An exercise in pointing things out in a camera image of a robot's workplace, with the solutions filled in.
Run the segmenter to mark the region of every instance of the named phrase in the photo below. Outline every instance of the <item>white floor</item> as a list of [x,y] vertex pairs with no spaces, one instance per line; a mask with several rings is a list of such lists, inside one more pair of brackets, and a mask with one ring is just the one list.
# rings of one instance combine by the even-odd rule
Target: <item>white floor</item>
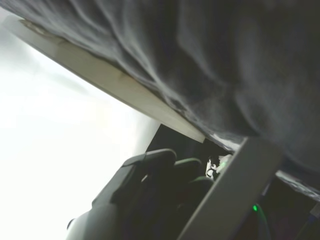
[[62,240],[159,123],[0,28],[0,239]]

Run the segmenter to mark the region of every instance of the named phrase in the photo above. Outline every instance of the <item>gray fabric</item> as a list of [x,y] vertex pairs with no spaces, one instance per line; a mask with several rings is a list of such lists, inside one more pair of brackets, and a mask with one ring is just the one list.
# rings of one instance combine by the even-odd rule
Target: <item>gray fabric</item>
[[0,0],[119,65],[208,136],[320,173],[320,9],[308,0]]

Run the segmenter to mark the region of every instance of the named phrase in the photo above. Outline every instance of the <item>mattress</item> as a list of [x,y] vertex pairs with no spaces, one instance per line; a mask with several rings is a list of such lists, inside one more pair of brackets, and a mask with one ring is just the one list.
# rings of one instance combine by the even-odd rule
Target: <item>mattress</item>
[[288,159],[278,175],[320,199],[320,2],[0,0],[0,6],[124,69],[227,148],[245,137],[277,144]]

